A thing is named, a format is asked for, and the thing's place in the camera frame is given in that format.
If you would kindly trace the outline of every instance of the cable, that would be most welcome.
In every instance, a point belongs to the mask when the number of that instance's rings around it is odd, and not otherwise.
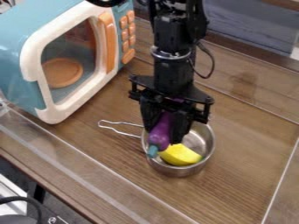
[[[209,73],[208,73],[207,75],[201,75],[201,74],[196,71],[196,69],[195,69],[195,67],[193,67],[193,64],[192,64],[192,60],[189,59],[191,68],[192,68],[193,72],[195,72],[203,79],[208,79],[208,78],[211,77],[212,73],[213,73],[213,70],[215,70],[215,58],[213,58],[213,55],[212,55],[209,49],[204,46],[204,44],[203,44],[200,41],[196,43],[196,46],[197,46],[197,47],[200,48],[200,50],[201,50],[204,53],[207,53],[208,56],[209,56],[209,59],[211,59],[211,69],[209,69]]]
[[[23,201],[25,201],[25,202],[28,202],[29,204],[33,205],[33,207],[37,211],[37,222],[36,222],[36,224],[43,224],[43,211],[41,211],[41,208],[40,208],[40,204],[33,199],[20,197],[20,196],[1,198],[0,199],[0,205],[3,205],[5,203],[9,203],[12,201],[16,201],[16,200],[23,200]]]

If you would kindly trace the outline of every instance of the stainless steel bowl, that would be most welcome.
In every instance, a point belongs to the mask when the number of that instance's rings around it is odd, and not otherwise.
[[[147,158],[148,164],[168,177],[181,178],[200,172],[215,150],[215,136],[211,126],[200,122],[195,122],[188,135],[185,135],[181,140],[181,143],[191,150],[203,155],[203,160],[199,163],[187,166],[173,166],[167,164],[159,156],[155,158]],[[148,142],[145,130],[143,131],[141,135],[141,145],[144,152],[147,153]]]

